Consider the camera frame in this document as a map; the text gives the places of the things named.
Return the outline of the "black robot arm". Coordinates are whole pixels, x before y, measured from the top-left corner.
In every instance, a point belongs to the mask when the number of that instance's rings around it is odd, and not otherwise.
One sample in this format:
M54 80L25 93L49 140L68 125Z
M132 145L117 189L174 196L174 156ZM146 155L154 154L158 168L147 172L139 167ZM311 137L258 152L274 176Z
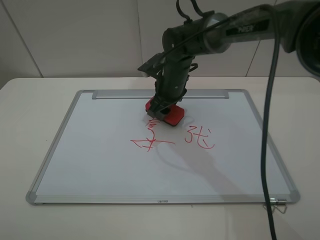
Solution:
M301 65L312 75L320 74L320 3L290 0L277 5L261 4L231 16L202 12L192 20L184 16L180 26L162 35L163 52L154 55L139 70L155 79L155 95L147 113L163 120L186 94L196 56L221 54L231 44L273 39L277 48L296 52Z

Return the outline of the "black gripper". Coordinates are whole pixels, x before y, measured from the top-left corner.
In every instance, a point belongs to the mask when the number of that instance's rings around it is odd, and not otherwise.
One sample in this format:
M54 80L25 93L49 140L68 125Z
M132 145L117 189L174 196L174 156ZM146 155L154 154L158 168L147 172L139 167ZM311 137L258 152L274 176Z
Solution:
M155 55L154 67L162 66L161 78L157 80L155 96L148 102L147 114L152 118L172 120L176 117L178 106L175 104L186 94L186 83L194 56L181 59L161 58Z

